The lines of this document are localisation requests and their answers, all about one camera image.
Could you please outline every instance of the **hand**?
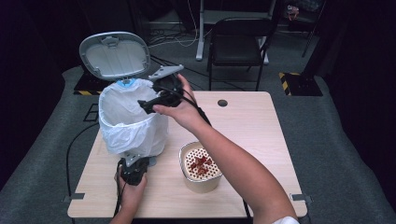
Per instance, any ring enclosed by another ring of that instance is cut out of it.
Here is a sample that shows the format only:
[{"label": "hand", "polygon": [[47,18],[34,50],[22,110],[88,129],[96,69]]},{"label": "hand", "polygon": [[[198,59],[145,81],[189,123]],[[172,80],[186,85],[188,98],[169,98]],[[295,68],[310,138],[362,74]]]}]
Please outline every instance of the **hand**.
[{"label": "hand", "polygon": [[[177,78],[183,84],[184,94],[183,96],[195,102],[194,94],[192,93],[189,81],[184,78],[181,74],[177,75]],[[181,100],[180,105],[177,107],[168,107],[164,105],[155,105],[152,107],[153,110],[159,114],[167,115],[175,119],[185,129],[191,132],[192,128],[196,125],[205,123],[202,117],[199,115],[197,109],[186,100]]]},{"label": "hand", "polygon": [[137,186],[129,185],[125,183],[122,177],[119,178],[120,192],[122,192],[121,207],[126,208],[134,214],[137,212],[137,208],[142,201],[143,192],[145,191],[148,183],[146,174],[147,173],[143,174],[142,181]]},{"label": "hand", "polygon": [[122,192],[121,208],[117,215],[111,220],[111,223],[131,223],[134,215],[137,212],[140,202],[143,198],[143,193],[148,183],[147,173],[143,174],[142,181],[137,186],[127,184],[120,176],[119,170],[118,178],[120,181],[120,192]]}]

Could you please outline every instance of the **yellow and black tape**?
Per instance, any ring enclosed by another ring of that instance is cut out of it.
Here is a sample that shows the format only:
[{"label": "yellow and black tape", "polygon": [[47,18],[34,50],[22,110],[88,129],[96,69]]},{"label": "yellow and black tape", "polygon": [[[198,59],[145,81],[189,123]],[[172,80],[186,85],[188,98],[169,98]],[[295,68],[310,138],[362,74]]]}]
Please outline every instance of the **yellow and black tape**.
[{"label": "yellow and black tape", "polygon": [[290,87],[289,84],[286,80],[286,74],[294,75],[294,76],[299,76],[299,73],[279,73],[280,81],[282,82],[282,87],[283,91],[285,92],[286,95],[291,95]]},{"label": "yellow and black tape", "polygon": [[100,95],[101,91],[74,91],[75,95]]}]

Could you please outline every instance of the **chair leg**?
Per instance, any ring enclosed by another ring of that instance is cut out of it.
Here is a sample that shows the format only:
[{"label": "chair leg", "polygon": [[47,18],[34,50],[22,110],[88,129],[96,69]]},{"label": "chair leg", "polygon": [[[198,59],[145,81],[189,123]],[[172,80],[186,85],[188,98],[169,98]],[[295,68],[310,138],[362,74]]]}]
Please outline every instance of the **chair leg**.
[{"label": "chair leg", "polygon": [[212,63],[207,64],[207,69],[209,70],[209,90],[212,91]]},{"label": "chair leg", "polygon": [[256,84],[256,91],[259,90],[261,79],[262,79],[262,65],[260,65],[259,77],[257,78],[257,84]]},{"label": "chair leg", "polygon": [[306,42],[305,49],[304,49],[302,57],[305,57],[306,51],[308,50],[308,47],[309,47],[309,44],[311,43],[313,35],[314,35],[313,32],[309,33],[308,41]]},{"label": "chair leg", "polygon": [[210,62],[210,54],[209,54],[209,57],[207,58],[206,72],[209,71],[209,64],[210,64],[210,63],[211,63],[211,62]]}]

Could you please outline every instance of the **white sleeve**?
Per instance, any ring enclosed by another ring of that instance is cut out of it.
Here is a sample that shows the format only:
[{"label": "white sleeve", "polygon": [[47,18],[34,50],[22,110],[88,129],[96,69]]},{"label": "white sleeve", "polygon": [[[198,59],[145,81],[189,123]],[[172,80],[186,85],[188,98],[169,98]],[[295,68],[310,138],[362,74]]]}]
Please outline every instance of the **white sleeve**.
[{"label": "white sleeve", "polygon": [[283,217],[273,224],[299,224],[299,222],[293,217]]}]

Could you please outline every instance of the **trash can lid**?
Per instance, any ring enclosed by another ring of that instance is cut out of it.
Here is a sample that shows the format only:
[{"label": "trash can lid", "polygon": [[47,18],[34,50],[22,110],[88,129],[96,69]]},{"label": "trash can lid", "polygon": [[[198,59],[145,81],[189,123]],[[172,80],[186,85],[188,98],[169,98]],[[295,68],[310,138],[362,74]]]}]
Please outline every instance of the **trash can lid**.
[{"label": "trash can lid", "polygon": [[138,35],[108,32],[91,35],[79,45],[87,69],[103,80],[137,77],[149,70],[149,48]]}]

